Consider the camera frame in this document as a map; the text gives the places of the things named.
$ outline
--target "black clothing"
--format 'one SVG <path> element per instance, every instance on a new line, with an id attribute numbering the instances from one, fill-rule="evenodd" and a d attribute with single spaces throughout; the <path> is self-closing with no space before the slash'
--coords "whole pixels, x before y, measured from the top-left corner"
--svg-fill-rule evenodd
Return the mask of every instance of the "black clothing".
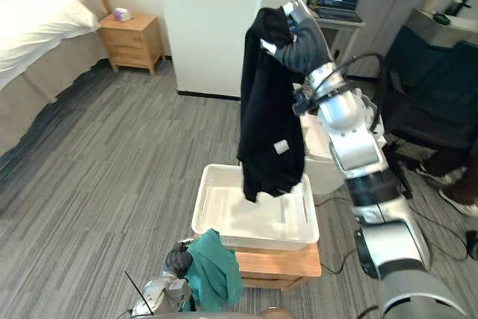
<path id="1" fill-rule="evenodd" d="M 475 203 L 478 197 L 478 155 L 442 150 L 425 160 L 423 166 L 430 175 L 439 177 L 461 166 L 466 166 L 463 177 L 442 190 L 448 198 L 462 205 Z"/>
<path id="2" fill-rule="evenodd" d="M 260 39 L 278 48 L 292 43 L 282 8 L 261 9 L 246 33 L 238 159 L 243 165 L 243 191 L 252 202 L 261 191 L 272 196 L 290 192 L 305 165 L 300 120 L 292 111 L 292 82 L 303 77 L 261 49 Z"/>

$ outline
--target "wooden nightstand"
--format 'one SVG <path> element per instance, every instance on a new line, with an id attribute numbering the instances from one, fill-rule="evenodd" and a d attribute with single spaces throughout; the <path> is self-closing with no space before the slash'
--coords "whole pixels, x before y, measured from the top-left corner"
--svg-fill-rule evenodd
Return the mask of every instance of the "wooden nightstand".
<path id="1" fill-rule="evenodd" d="M 131 17 L 127 22 L 119 22 L 111 14 L 99 22 L 111 67 L 114 72 L 118 71 L 119 65 L 140 67 L 149 69 L 153 76 L 159 57 L 166 59 L 158 19 L 141 14 L 132 14 Z"/>

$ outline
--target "white bedsheet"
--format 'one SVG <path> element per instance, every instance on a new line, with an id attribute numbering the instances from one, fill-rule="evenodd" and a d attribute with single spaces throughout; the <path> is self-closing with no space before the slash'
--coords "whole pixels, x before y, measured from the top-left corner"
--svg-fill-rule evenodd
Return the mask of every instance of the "white bedsheet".
<path id="1" fill-rule="evenodd" d="M 0 0 L 0 90 L 62 39 L 98 28 L 78 0 Z"/>

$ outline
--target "white tag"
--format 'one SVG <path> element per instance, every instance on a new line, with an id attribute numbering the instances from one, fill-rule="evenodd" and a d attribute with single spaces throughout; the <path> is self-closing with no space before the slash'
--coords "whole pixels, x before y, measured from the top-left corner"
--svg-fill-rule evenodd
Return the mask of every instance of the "white tag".
<path id="1" fill-rule="evenodd" d="M 282 153 L 289 150 L 289 144 L 286 140 L 281 140 L 279 142 L 274 143 L 274 147 L 276 148 L 277 155 L 281 155 Z"/>

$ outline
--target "nightstand drawer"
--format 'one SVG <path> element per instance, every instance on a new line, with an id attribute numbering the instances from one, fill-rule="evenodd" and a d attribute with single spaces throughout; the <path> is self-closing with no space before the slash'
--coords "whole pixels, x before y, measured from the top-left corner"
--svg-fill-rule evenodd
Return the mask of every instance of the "nightstand drawer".
<path id="1" fill-rule="evenodd" d="M 146 50 L 142 48 L 133 48 L 131 46 L 107 45 L 107 50 L 111 56 L 128 57 L 133 59 L 144 59 L 144 60 L 148 59 Z"/>
<path id="2" fill-rule="evenodd" d="M 139 31 L 102 29 L 101 35 L 107 47 L 129 46 L 138 49 L 144 49 L 145 47 Z"/>
<path id="3" fill-rule="evenodd" d="M 132 67 L 148 67 L 149 61 L 146 59 L 145 56 L 141 58 L 133 58 L 131 56 L 111 56 L 111 60 L 116 65 L 123 65 L 123 66 L 132 66 Z"/>

